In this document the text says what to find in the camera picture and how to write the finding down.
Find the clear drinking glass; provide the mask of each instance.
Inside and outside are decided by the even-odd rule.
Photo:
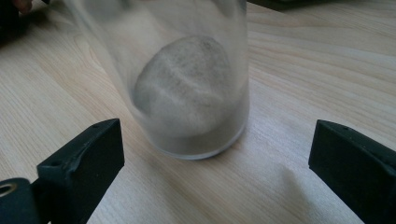
[[[248,118],[246,1],[66,0],[148,140],[220,153]]]

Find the light wood surface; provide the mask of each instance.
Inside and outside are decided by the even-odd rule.
[[[317,119],[396,149],[396,3],[340,0],[275,12],[249,4],[250,117],[204,161],[145,139],[62,2],[35,2],[0,42],[0,179],[95,122],[120,118],[125,167],[89,223],[361,223],[308,168]]]

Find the glass base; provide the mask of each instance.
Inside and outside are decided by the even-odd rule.
[[[219,154],[230,147],[245,130],[248,121],[248,91],[234,112],[220,126],[202,135],[169,137],[147,131],[148,140],[164,154],[182,160],[201,160]]]

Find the wood grain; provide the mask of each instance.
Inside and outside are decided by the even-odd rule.
[[[361,223],[308,169],[317,119],[396,149],[396,3],[247,6],[250,117],[204,161],[155,150],[62,2],[0,43],[0,179],[91,124],[120,118],[126,163],[89,223]]]

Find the black object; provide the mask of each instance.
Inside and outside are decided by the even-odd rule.
[[[38,164],[32,185],[0,182],[0,222],[86,223],[123,165],[120,120],[96,123]]]
[[[321,4],[330,0],[247,0],[250,3],[268,7],[273,10],[287,10],[296,7],[305,7],[314,4]]]
[[[318,120],[309,167],[365,223],[396,223],[396,152]]]
[[[14,29],[19,25],[19,11],[12,5],[11,0],[0,0],[0,30]]]

